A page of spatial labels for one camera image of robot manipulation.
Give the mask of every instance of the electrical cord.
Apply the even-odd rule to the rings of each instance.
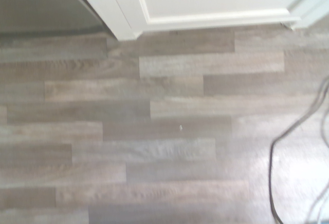
[[[302,123],[304,123],[311,115],[313,115],[320,108],[320,106],[324,102],[326,94],[328,93],[328,89],[329,89],[329,76],[326,77],[322,81],[322,83],[320,85],[320,88],[318,90],[318,94],[317,94],[314,102],[312,103],[312,105],[308,109],[308,111],[300,119],[298,119],[294,124],[292,124],[285,132],[283,132],[280,136],[275,138],[273,140],[272,144],[271,144],[270,156],[269,156],[269,171],[268,171],[269,201],[270,201],[272,215],[273,215],[275,221],[278,222],[279,224],[284,224],[284,223],[280,219],[280,217],[278,216],[278,213],[275,209],[275,205],[274,205],[274,201],[273,201],[273,195],[272,195],[272,182],[271,182],[271,180],[272,180],[272,168],[273,168],[272,164],[273,164],[274,147],[279,141],[281,141],[286,136],[288,136],[290,133],[292,133],[297,127],[299,127]],[[325,119],[325,117],[328,113],[329,113],[329,109],[325,112],[323,120]],[[326,145],[329,147],[329,144],[328,144],[328,142],[325,138],[324,132],[322,131],[323,130],[322,128],[324,126],[324,121],[323,120],[321,122],[321,136],[322,136],[324,142],[326,143]]]

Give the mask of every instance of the door frame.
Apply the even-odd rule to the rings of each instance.
[[[297,0],[288,9],[150,18],[145,0],[87,1],[119,41],[135,40],[144,31],[266,23],[307,28],[329,13],[329,0]]]

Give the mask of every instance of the wood-look plank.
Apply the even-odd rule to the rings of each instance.
[[[44,83],[31,82],[21,84],[6,84],[6,102],[43,102],[44,101]]]
[[[313,95],[167,97],[151,100],[151,118],[273,114],[304,111]]]
[[[272,192],[279,200],[299,200],[312,199],[313,201],[320,195],[329,181],[327,178],[317,179],[284,179],[273,180]],[[269,198],[268,184],[253,182],[250,184],[250,199],[267,200]]]
[[[248,200],[248,181],[186,181],[56,188],[56,205],[190,203]]]
[[[141,77],[283,72],[284,53],[210,53],[140,57]]]
[[[101,122],[34,123],[1,125],[0,143],[22,142],[99,142],[103,140]]]
[[[0,105],[0,125],[7,123],[7,106]]]
[[[149,100],[9,104],[8,123],[150,119]]]
[[[236,31],[236,52],[271,51],[280,49],[329,48],[329,34],[325,31],[246,30]]]
[[[231,117],[103,123],[104,141],[231,137]]]
[[[0,83],[26,83],[44,81],[45,62],[0,63]]]
[[[106,38],[68,36],[0,44],[0,62],[106,58]]]
[[[206,95],[268,95],[316,92],[329,72],[329,51],[289,50],[285,72],[204,77]]]
[[[124,163],[0,168],[0,188],[57,187],[126,182]]]
[[[55,207],[55,188],[0,189],[0,210]]]
[[[240,159],[127,163],[127,182],[247,179],[248,172],[248,162]]]
[[[223,28],[158,32],[142,35],[140,55],[233,52],[234,33]]]
[[[221,203],[149,203],[128,206],[110,205],[89,207],[90,224],[246,223],[246,219],[245,205],[233,201],[223,201]]]
[[[107,39],[108,55],[150,56],[186,53],[234,52],[234,32],[227,29],[144,33],[133,42]]]
[[[203,78],[107,79],[45,82],[48,102],[201,96]]]
[[[204,76],[205,95],[294,95],[315,93],[318,78],[301,74],[255,73]]]
[[[285,71],[321,81],[328,76],[329,49],[285,51]]]
[[[46,81],[138,78],[138,58],[62,60],[45,62]]]
[[[301,117],[303,112],[236,116],[232,118],[234,138],[274,138]],[[289,137],[319,137],[322,112],[311,116]]]
[[[72,145],[72,161],[173,161],[215,160],[215,139],[162,139],[76,143]]]
[[[1,84],[138,77],[138,58],[124,57],[0,63]]]
[[[70,144],[0,145],[0,166],[72,164]]]
[[[0,212],[5,224],[89,224],[88,209],[32,209]]]

